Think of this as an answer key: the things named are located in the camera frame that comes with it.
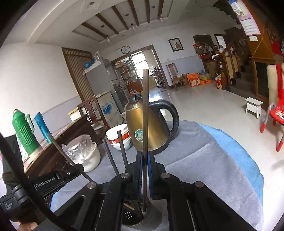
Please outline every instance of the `water bottle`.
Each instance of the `water bottle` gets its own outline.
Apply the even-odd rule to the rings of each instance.
[[[42,149],[34,135],[35,128],[29,114],[25,116],[24,113],[15,109],[12,124],[21,144],[24,146],[29,156],[37,149]]]

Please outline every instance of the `white bowl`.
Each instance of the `white bowl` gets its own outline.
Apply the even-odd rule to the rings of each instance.
[[[123,141],[123,144],[124,144],[124,149],[125,149],[125,150],[130,149],[130,146],[131,146],[131,137],[126,138],[126,139]],[[115,149],[121,151],[121,149],[120,149],[120,144],[119,144],[119,143],[117,143],[117,144],[111,144],[111,146],[113,146]]]
[[[121,131],[121,134],[124,135],[126,132],[128,132],[128,127],[127,127],[127,124],[124,123],[124,124],[121,124],[121,125],[117,125],[111,129],[109,129],[107,132],[106,132],[106,136],[107,136],[107,139],[108,140],[115,140],[118,138],[118,135],[117,135],[117,131]]]

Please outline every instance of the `beige chair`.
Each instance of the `beige chair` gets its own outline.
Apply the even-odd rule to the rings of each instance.
[[[169,75],[172,79],[172,83],[173,83],[174,88],[176,88],[176,85],[178,83],[180,83],[181,85],[183,84],[185,86],[184,78],[177,76],[178,70],[177,70],[177,67],[174,63],[168,64],[167,69],[168,69]]]
[[[282,67],[282,78],[283,78],[283,86],[284,86],[284,63],[281,65]],[[268,81],[268,89],[269,89],[269,103],[277,103],[278,102],[278,78],[276,72],[275,65],[267,66],[267,81]]]

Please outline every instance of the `gray tablecloth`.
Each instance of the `gray tablecloth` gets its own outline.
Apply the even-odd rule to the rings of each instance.
[[[123,173],[125,168],[121,152],[111,145],[109,147],[119,172]],[[115,173],[102,145],[99,146],[99,150],[101,162],[88,175],[101,184],[110,181]],[[126,154],[129,163],[135,161],[134,147],[127,150]],[[155,160],[162,163],[167,172],[177,176],[181,181],[204,182],[250,225],[261,231],[264,222],[263,209],[253,187],[234,159],[199,124],[180,121],[176,138],[163,152],[155,156]],[[54,197],[52,210],[57,210],[87,183],[83,176],[68,183]],[[165,200],[151,202],[163,216],[162,223],[156,230],[169,230]],[[122,230],[133,229],[122,227]]]

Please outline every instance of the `framed picture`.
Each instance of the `framed picture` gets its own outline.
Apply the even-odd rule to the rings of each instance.
[[[171,44],[173,51],[183,50],[183,47],[182,47],[182,44],[181,44],[179,38],[169,39],[169,43]]]

